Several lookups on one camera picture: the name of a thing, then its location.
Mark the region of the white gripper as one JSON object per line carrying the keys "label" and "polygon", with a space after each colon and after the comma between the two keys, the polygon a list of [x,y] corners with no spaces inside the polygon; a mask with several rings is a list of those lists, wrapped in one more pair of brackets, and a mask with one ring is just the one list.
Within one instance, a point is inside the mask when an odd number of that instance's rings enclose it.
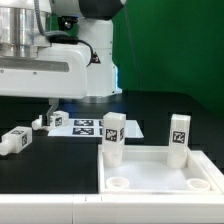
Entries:
{"label": "white gripper", "polygon": [[58,98],[80,99],[87,94],[90,50],[83,44],[53,44],[36,59],[0,57],[0,95],[50,98],[46,123],[58,108]]}

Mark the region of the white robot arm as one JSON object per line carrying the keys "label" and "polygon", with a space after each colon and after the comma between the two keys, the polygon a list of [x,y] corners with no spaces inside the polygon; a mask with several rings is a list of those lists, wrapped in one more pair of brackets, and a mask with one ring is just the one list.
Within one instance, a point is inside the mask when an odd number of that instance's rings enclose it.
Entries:
{"label": "white robot arm", "polygon": [[61,99],[119,94],[112,18],[126,0],[0,0],[0,96]]}

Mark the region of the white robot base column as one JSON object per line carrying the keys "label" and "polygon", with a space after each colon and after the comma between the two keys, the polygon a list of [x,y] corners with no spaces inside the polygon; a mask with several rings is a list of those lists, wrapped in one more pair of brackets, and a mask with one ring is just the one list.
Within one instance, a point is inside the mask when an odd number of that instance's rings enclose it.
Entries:
{"label": "white robot base column", "polygon": [[117,66],[112,60],[113,23],[111,20],[80,19],[78,38],[93,49],[93,62],[87,67],[86,103],[106,103],[122,93],[117,84]]}

